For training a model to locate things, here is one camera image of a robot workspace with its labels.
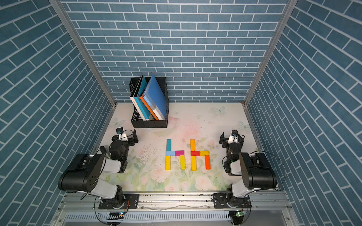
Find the orange long block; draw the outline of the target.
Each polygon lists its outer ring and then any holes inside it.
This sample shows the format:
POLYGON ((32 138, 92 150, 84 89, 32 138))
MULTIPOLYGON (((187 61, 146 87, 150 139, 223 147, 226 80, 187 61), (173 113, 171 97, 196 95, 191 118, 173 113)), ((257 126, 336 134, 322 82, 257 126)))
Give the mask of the orange long block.
POLYGON ((205 158, 205 168, 206 170, 210 170, 211 169, 210 156, 205 155, 204 158, 205 158))

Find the yellow small block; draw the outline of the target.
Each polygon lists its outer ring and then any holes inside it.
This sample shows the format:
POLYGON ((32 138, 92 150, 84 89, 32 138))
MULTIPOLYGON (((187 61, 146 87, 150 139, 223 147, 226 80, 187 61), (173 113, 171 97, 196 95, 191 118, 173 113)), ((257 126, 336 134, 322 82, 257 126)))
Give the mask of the yellow small block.
POLYGON ((200 151, 200 156, 207 156, 209 155, 208 151, 200 151))

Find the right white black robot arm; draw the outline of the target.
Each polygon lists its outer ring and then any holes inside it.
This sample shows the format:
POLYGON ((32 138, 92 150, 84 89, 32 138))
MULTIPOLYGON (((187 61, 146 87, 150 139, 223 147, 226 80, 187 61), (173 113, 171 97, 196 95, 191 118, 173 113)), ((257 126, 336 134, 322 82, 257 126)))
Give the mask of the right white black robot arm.
POLYGON ((228 137, 222 134, 219 140, 219 144, 226 149, 226 156, 222 160, 225 172, 241 177, 240 181, 229 185, 229 199, 245 198, 250 193, 277 187, 277 177, 265 154, 261 151, 241 151, 244 137, 237 130, 232 130, 228 137))

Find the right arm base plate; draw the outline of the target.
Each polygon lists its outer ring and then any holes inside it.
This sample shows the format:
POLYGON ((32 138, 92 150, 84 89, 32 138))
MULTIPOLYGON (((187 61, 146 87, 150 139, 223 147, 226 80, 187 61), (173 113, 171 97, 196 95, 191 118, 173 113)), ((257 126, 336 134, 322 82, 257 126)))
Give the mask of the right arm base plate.
POLYGON ((214 193, 211 195, 211 200, 214 204, 215 209, 246 209, 252 207, 250 199, 248 197, 236 198, 226 193, 214 193))

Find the light blue block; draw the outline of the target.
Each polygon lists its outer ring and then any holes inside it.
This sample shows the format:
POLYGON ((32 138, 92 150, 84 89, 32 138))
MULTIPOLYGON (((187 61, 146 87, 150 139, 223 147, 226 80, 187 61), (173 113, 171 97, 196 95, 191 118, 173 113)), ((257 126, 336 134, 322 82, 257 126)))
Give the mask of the light blue block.
POLYGON ((175 151, 166 151, 166 156, 175 156, 175 151))

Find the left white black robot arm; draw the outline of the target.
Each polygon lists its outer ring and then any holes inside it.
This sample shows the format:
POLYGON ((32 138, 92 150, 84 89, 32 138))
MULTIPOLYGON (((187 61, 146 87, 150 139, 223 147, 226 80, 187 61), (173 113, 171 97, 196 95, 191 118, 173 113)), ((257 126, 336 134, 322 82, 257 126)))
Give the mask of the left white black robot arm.
POLYGON ((80 153, 75 156, 58 180, 62 191, 84 192, 101 199, 123 201, 123 192, 116 186, 101 179, 102 173, 124 173, 131 146, 138 143, 136 130, 116 129, 109 148, 99 147, 100 153, 89 155, 80 153))

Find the yellow long block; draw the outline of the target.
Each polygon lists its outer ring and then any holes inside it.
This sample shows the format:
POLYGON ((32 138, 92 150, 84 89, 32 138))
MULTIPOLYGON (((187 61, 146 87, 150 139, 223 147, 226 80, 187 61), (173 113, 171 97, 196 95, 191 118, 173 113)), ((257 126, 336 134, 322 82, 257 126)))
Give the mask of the yellow long block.
POLYGON ((171 170, 171 156, 169 155, 165 159, 165 170, 171 170))

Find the teal long block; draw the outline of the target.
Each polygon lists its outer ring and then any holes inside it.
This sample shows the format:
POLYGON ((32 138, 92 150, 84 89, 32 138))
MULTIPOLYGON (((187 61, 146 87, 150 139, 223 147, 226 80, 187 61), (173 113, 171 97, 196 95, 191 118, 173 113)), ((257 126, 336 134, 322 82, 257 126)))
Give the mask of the teal long block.
POLYGON ((171 140, 170 139, 168 139, 166 141, 166 151, 167 152, 171 151, 171 140))

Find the magenta block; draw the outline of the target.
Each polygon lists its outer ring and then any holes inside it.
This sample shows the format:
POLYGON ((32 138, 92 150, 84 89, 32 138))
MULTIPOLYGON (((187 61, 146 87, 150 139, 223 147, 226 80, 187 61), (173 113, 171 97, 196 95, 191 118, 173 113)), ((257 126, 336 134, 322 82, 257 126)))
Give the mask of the magenta block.
POLYGON ((175 156, 185 155, 184 151, 175 151, 175 156))

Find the red small block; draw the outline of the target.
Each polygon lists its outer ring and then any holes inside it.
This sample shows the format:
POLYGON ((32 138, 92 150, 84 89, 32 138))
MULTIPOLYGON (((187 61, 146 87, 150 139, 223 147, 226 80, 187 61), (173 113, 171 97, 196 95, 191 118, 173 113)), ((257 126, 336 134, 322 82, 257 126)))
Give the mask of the red small block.
POLYGON ((201 156, 200 151, 191 151, 191 156, 201 156))

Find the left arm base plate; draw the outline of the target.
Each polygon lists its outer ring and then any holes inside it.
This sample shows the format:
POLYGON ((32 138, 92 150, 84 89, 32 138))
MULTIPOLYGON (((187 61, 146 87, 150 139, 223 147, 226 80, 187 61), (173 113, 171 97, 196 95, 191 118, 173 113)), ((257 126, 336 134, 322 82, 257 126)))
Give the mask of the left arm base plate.
POLYGON ((100 210, 137 209, 139 194, 116 195, 113 199, 101 199, 100 210))

